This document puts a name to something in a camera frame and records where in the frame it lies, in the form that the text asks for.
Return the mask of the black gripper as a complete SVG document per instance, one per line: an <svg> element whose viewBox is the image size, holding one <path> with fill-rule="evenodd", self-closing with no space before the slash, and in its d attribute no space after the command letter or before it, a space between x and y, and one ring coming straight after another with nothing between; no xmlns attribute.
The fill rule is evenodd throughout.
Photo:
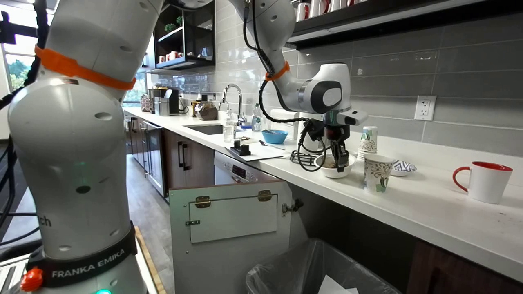
<svg viewBox="0 0 523 294"><path fill-rule="evenodd" d="M345 148L345 140L350 137L350 123L347 119L335 112L329 110L325 114L325 135L332 141L334 146L337 146L337 164L338 166L347 166L348 164L348 150ZM332 146L327 150L327 163L335 164L335 156Z"/></svg>

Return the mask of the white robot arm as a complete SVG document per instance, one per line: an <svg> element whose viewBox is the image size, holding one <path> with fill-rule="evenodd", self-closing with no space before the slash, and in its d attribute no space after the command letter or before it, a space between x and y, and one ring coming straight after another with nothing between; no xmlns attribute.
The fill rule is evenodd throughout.
<svg viewBox="0 0 523 294"><path fill-rule="evenodd" d="M39 70L8 125L43 246L10 294L147 294L126 192L121 99L162 7L211 0L59 0L34 47Z"/></svg>

